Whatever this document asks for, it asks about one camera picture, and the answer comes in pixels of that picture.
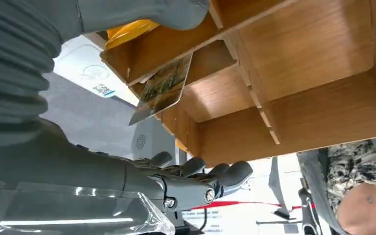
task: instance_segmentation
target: robotic hand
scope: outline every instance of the robotic hand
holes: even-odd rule
[[[128,216],[137,221],[138,205],[116,200],[125,192],[141,192],[166,212],[210,203],[242,185],[252,172],[245,162],[221,164],[205,174],[198,158],[166,168],[160,168],[160,157],[104,158],[69,143],[55,123],[39,118],[47,110],[39,91],[49,86],[41,74],[52,71],[52,58],[65,41],[138,19],[191,29],[203,20],[208,6],[208,0],[0,0],[0,199],[5,199],[0,200],[0,221],[111,215],[106,205],[112,203],[134,206]],[[60,187],[92,188],[93,194],[96,189],[112,190],[118,195],[84,200],[73,192],[59,206],[51,206],[43,194],[18,198],[11,192]]]
[[[219,164],[208,174],[202,173],[205,162],[192,158],[183,165],[159,168],[171,160],[161,152],[149,159],[138,159],[134,165],[164,190],[164,205],[169,211],[189,210],[213,202],[214,199],[236,192],[253,173],[247,162],[232,166]]]

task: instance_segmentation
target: wooden shelf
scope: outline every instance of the wooden shelf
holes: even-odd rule
[[[376,137],[376,0],[211,0],[195,29],[158,27],[103,54],[130,89],[193,53],[157,115],[208,165]]]
[[[273,101],[275,145],[256,108],[199,124],[208,165],[253,160],[376,137],[373,70]]]

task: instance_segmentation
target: patterned shirt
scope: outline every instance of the patterned shirt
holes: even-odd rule
[[[328,148],[327,195],[336,214],[345,194],[361,183],[376,185],[376,149],[371,141],[334,145]]]

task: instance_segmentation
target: screw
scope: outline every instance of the screw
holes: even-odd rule
[[[214,192],[214,189],[212,188],[208,188],[206,191],[205,191],[205,202],[206,203],[211,203],[213,200],[214,200],[214,197],[215,197],[215,192]]]
[[[168,208],[172,208],[175,205],[175,199],[170,197],[165,199],[164,205]]]

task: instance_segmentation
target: plastic wrap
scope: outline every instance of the plastic wrap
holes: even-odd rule
[[[174,235],[175,227],[140,192],[0,183],[0,235]]]
[[[150,20],[138,20],[125,26],[120,26],[107,30],[109,41],[106,43],[106,49],[117,47],[120,44],[128,42],[146,32],[158,27],[158,24]]]

